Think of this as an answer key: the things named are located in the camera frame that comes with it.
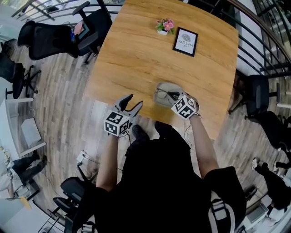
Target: picture frame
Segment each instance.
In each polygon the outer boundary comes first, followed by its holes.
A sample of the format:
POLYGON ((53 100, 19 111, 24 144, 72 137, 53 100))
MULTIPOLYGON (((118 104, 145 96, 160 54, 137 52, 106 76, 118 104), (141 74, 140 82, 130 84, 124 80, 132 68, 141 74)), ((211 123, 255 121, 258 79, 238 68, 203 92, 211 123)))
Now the picture frame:
POLYGON ((194 57, 198 34, 178 27, 173 50, 194 57))

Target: wooden floor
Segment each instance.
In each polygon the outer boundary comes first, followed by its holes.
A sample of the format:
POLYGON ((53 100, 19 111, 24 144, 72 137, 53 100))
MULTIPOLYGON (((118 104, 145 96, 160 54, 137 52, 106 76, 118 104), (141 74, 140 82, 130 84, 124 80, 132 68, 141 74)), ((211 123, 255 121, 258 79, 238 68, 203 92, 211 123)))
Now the wooden floor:
MULTIPOLYGON (((12 50, 11 58, 15 62, 22 62, 25 68, 33 64, 34 70, 41 69, 42 71, 36 79, 39 93, 34 96, 35 100, 19 105, 19 125, 24 119, 29 118, 29 110, 33 108, 40 135, 47 143, 40 153, 48 157, 48 165, 35 178, 42 190, 35 197, 35 201, 45 211, 53 210, 56 205, 52 198, 57 195, 63 196, 60 184, 68 177, 79 175, 76 169, 76 158, 82 149, 87 151, 91 160, 95 161, 84 159, 81 166, 83 171, 89 177, 98 171, 98 162, 107 138, 103 130, 103 117, 110 106, 83 98, 95 58, 87 66, 82 64, 83 58, 74 59, 67 54, 31 61, 27 48, 16 46, 12 50)), ((271 90, 274 90, 277 81, 280 82, 281 87, 281 102, 291 104, 291 96, 284 95, 286 89, 291 90, 290 80, 283 78, 270 80, 271 90)), ((270 110, 286 117, 290 116, 291 112, 288 109, 277 108, 274 98, 271 100, 270 110)), ((262 176, 251 170, 253 157, 259 157, 268 162, 270 167, 273 166, 275 160, 282 162, 288 160, 283 152, 278 152, 270 145, 262 128, 258 124, 245 120, 244 115, 244 107, 231 116, 226 114, 220 134, 214 141, 214 147, 220 167, 234 166, 243 188, 255 184, 259 188, 257 195, 261 196, 267 189, 262 176)), ((151 138, 158 137, 152 120, 139 117, 137 122, 151 138)), ((189 122, 185 122, 184 128, 177 130, 192 143, 193 168, 199 174, 193 136, 185 132, 189 125, 189 122)), ((19 138, 23 141, 21 130, 19 130, 19 138)), ((120 169, 123 167, 124 154, 128 146, 128 137, 120 138, 118 151, 120 169)), ((145 162, 152 162, 152 158, 149 156, 145 162)), ((174 169, 173 164, 169 172, 174 172, 174 169)))

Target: person in white shirt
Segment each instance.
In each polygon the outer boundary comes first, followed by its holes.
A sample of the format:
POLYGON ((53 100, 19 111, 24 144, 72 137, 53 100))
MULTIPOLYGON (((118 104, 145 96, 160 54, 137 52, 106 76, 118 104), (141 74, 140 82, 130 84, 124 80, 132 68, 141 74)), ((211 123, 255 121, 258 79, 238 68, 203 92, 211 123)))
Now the person in white shirt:
POLYGON ((36 152, 31 157, 24 157, 17 160, 7 160, 6 168, 0 170, 0 198, 13 198, 15 192, 30 181, 36 174, 40 173, 47 164, 47 157, 34 167, 28 169, 33 161, 40 157, 36 152))

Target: person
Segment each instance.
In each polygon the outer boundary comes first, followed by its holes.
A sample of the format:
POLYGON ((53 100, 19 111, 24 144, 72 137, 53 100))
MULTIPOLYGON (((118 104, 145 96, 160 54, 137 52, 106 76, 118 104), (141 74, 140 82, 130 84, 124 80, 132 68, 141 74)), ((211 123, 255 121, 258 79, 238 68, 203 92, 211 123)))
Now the person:
POLYGON ((273 201, 274 208, 281 210, 291 203, 291 188, 287 187, 284 181, 275 173, 271 172, 266 162, 259 165, 257 158, 253 159, 252 170, 265 178, 268 195, 273 201))
POLYGON ((194 173, 190 147, 181 135, 156 122, 160 138, 155 140, 139 125, 133 126, 135 141, 127 149, 122 178, 116 184, 118 137, 108 135, 96 188, 86 196, 92 197, 99 233, 212 232, 211 191, 231 206, 236 226, 242 222, 246 198, 234 167, 219 168, 200 117, 194 114, 190 122, 201 178, 194 173))
POLYGON ((42 160, 34 167, 28 169, 33 161, 40 159, 34 151, 30 157, 24 157, 17 160, 6 161, 7 167, 0 171, 0 198, 14 198, 19 188, 24 186, 36 174, 40 173, 47 164, 47 157, 43 156, 42 160))

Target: flower pot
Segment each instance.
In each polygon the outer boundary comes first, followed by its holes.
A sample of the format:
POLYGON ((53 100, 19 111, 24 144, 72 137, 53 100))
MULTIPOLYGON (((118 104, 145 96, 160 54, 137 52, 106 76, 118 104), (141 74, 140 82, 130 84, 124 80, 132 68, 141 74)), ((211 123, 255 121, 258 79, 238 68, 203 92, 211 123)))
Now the flower pot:
POLYGON ((168 31, 161 30, 161 31, 158 31, 158 33, 161 34, 161 35, 167 35, 168 34, 168 31))

